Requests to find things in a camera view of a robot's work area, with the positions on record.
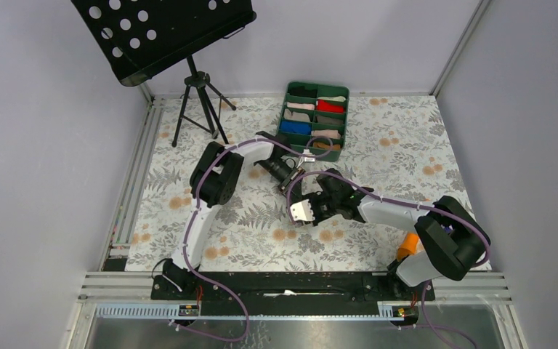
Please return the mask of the light pink rolled cloth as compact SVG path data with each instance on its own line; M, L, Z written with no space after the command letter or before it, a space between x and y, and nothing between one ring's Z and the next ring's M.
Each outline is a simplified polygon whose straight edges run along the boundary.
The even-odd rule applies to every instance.
M341 139L341 133L334 129L319 129L311 132L313 137L328 137L335 140Z

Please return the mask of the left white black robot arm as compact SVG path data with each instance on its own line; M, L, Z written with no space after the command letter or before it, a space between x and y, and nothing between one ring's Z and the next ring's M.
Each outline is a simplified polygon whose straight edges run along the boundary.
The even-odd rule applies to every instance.
M288 164L283 158L290 152L287 138L258 132L237 145L209 143L190 178L195 206L192 208L182 241L164 263L164 278L169 290L180 299L192 296L196 289L193 272L203 256L203 248L220 209L233 197L244 167L259 165L278 181L285 196L302 197L302 186L295 179L304 174L301 164Z

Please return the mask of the green divided organizer tray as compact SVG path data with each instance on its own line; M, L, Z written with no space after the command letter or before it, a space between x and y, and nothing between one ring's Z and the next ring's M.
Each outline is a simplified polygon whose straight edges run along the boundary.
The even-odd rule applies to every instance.
M312 99L312 98L297 97L297 96L290 95L288 93L288 89L290 87L295 87L295 86L306 86L306 88L308 88L308 89L316 89L318 91L317 98ZM316 108L315 108L314 111L308 111L308 110L300 110L300 109L290 109L290 108L286 107L287 102L291 102L291 103L311 103L311 104L315 104L315 106L316 106L319 96L330 96L330 97L345 96L347 98L347 101L344 102L344 103L331 102L331 103L334 103L334 104L343 105L345 107L345 112L344 113L328 113L328 112L317 111ZM285 96L283 98L283 104L282 104L281 111L280 111L280 116L279 116L279 119L278 119L278 125L276 126L276 133L278 135L281 135L282 137L286 138L289 145L291 146L291 148L294 149L295 151L302 152L305 148L309 149L314 154L322 154L322 153L327 151L328 155L323 157L322 160L327 161L327 162L337 162L340 158L340 155L341 155L343 149L344 149L344 146L346 145L349 97L350 97L350 90L347 87L342 86L342 85L321 84L321 83L309 82L309 81L291 81L291 82L288 83L288 85L286 87L286 93L285 93ZM313 130L319 130L319 129L338 130L341 133L341 139L340 140L335 140L335 139L331 139L331 138L328 138L328 137L313 137L312 135L297 135L297 134L280 132L279 131L279 125L280 125L281 121L285 120L283 118L283 112L284 112L285 109L290 109L292 111L300 111L300 112L309 114L311 116L311 119L312 119L312 121L309 123L309 124L311 124L312 131ZM315 117L317 115L329 116L329 117L332 117L332 118L335 118L335 119L343 119L344 120L344 126L319 124L315 121ZM340 151L331 151L331 150L323 150L323 149L314 148L313 147L314 142L324 142L324 143L328 143L330 145L340 144L341 145L341 150Z

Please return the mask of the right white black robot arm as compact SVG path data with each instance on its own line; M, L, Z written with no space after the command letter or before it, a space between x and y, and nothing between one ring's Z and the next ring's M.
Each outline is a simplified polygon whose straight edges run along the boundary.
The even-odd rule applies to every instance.
M490 254L490 238L453 197L431 204L384 196L356 185L335 169L316 171L320 191L294 201L288 194L290 218L317 225L340 214L346 220L382 224L415 233L422 251L401 257L388 267L389 293L399 300L416 286L439 277L460 281Z

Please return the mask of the black rolled cloth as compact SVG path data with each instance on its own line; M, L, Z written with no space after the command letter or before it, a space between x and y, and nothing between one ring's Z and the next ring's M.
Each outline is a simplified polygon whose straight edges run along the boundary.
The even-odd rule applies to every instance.
M288 93L292 96L306 97L316 99L318 91L316 89L308 89L306 86L295 86L288 89Z

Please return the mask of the floral patterned table mat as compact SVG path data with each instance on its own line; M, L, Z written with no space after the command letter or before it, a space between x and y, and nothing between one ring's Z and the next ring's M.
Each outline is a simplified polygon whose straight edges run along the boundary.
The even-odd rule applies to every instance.
M151 271L177 248L195 206L190 176L210 141L191 123L177 129L178 99L164 100L140 200L127 271ZM430 96L351 97L334 169L363 187L415 201L469 198L436 100ZM295 226L274 179L245 167L234 196L203 244L204 271L381 270L393 261L402 230L340 216Z

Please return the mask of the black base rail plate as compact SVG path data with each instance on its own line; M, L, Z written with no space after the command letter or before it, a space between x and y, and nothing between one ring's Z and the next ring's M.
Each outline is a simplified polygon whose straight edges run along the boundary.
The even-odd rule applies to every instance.
M164 271L153 279L152 300L196 306L201 316L379 316L380 305L406 307L434 300L423 284L372 272L205 272Z

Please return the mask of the white rolled cloth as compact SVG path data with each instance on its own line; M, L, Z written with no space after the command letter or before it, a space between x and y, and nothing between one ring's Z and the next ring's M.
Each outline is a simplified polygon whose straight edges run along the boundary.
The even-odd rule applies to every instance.
M347 98L345 96L319 96L318 97L319 100L324 100L326 102L335 102L335 103L344 103L347 101Z

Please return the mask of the black striped underwear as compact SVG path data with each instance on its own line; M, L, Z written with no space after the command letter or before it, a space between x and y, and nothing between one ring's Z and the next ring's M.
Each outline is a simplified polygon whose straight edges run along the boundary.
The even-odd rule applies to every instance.
M317 194L307 194L304 198L288 205L288 213L292 222L303 225L317 226L320 224L319 217L316 216L314 205Z

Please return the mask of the grey rolled cloth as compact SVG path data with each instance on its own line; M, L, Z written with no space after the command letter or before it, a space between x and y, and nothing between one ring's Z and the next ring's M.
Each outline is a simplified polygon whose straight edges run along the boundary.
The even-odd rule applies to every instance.
M343 119L335 119L335 118L332 118L332 117L329 117L329 116L317 115L315 117L315 121L319 124L344 126L344 120Z

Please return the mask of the aluminium frame rails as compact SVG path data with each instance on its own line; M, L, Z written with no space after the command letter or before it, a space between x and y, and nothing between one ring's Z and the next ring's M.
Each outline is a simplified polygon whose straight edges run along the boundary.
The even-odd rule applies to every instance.
M120 246L118 240L120 238L131 238L133 236L134 217L140 208L140 200L143 192L142 185L145 183L151 162L150 145L153 144L157 138L156 135L152 134L150 131L152 129L158 129L158 112L162 108L161 102L163 102L162 97L159 97L151 91L150 87L147 85L147 81L137 87L128 88L137 88L141 91L147 103L147 112L144 126L137 139L134 155L129 164L128 175L126 176L126 182L121 192L119 204L113 218L113 229L106 243L104 260L102 263L104 266L111 266L114 264L115 261L111 253ZM206 91L209 90L212 90L219 100L226 103L232 110L236 109L236 106L217 88L213 87ZM205 124L196 123L195 126L203 130L207 124L206 120Z

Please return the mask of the orange rolled cloth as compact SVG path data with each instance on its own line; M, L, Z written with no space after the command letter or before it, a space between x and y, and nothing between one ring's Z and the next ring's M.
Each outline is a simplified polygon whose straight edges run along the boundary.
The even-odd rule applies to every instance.
M340 151L341 150L341 145L340 144L330 145L330 144L324 143L324 142L314 142L313 147L318 148L318 149L323 149L323 150L331 150L331 151Z

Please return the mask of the red rolled cloth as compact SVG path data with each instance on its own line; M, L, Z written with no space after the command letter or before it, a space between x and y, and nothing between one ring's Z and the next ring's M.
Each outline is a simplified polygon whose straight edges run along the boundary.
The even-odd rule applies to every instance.
M316 110L328 113L344 113L345 107L343 105L331 103L327 100L317 100Z

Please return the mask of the black perforated music stand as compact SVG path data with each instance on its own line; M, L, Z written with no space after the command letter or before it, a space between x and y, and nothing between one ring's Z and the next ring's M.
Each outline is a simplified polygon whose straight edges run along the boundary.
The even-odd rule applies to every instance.
M256 19L251 1L73 1L118 82L137 87L185 60L185 97L198 93L213 138L227 136L207 89L210 76L193 55L242 31Z

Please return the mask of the orange carrot toy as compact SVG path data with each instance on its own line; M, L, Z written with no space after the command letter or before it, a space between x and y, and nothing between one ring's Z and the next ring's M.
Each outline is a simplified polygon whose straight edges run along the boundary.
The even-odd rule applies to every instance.
M401 261L408 256L417 254L421 250L421 243L418 235L408 232L403 242L397 248L396 260Z

